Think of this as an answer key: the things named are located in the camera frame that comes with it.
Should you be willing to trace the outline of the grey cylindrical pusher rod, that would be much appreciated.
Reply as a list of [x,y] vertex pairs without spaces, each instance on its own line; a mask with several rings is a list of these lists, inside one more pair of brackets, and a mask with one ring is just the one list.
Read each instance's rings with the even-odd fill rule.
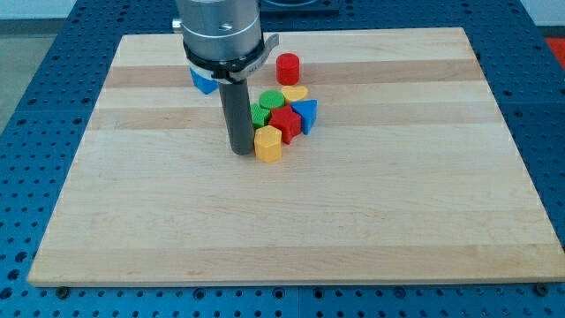
[[219,91],[231,150],[249,155],[254,150],[254,129],[247,80],[220,83]]

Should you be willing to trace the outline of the blue block behind arm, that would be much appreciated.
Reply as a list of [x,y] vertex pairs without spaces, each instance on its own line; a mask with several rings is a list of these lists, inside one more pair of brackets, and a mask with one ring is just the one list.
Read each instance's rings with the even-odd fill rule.
[[193,85],[204,95],[209,95],[218,89],[218,84],[215,80],[202,77],[193,68],[190,69],[190,73]]

